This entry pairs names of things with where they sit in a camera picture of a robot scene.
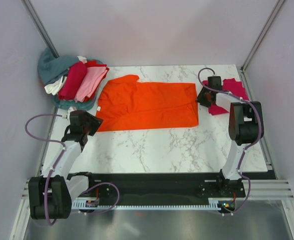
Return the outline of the magenta t shirt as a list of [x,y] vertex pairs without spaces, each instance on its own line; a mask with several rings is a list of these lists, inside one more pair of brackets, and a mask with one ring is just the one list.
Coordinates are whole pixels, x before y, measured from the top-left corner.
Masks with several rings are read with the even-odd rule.
[[[236,81],[234,78],[224,79],[222,88],[224,91],[231,92],[237,97],[243,98],[247,101],[249,100],[242,83],[240,81]],[[213,116],[229,113],[230,104],[233,102],[237,102],[237,100],[227,94],[218,93],[216,95],[216,102],[211,104],[208,108],[208,112]]]

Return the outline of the orange t shirt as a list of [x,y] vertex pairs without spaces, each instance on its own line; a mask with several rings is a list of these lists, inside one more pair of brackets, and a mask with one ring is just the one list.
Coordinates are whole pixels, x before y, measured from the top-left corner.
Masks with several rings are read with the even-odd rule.
[[199,124],[196,86],[183,82],[140,82],[137,75],[104,86],[96,116],[99,132],[192,128]]

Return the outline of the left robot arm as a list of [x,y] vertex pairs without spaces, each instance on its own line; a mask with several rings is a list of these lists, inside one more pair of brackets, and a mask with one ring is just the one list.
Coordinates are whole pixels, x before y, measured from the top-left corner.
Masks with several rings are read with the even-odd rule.
[[88,137],[98,131],[103,120],[84,110],[74,110],[67,118],[69,125],[62,138],[47,140],[60,144],[60,152],[40,176],[32,177],[28,182],[31,218],[46,220],[49,226],[58,219],[69,217],[72,203],[80,194],[90,197],[97,189],[86,176],[68,179],[68,175]]

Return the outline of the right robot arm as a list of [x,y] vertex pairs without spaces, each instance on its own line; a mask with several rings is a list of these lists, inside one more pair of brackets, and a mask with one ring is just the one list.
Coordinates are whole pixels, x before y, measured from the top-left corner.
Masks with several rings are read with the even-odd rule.
[[216,184],[216,191],[222,197],[234,191],[231,181],[242,178],[242,163],[247,150],[263,136],[261,104],[248,101],[222,89],[219,76],[209,76],[207,84],[201,82],[202,89],[197,102],[207,108],[218,106],[229,112],[228,133],[231,148],[221,172],[223,180]]

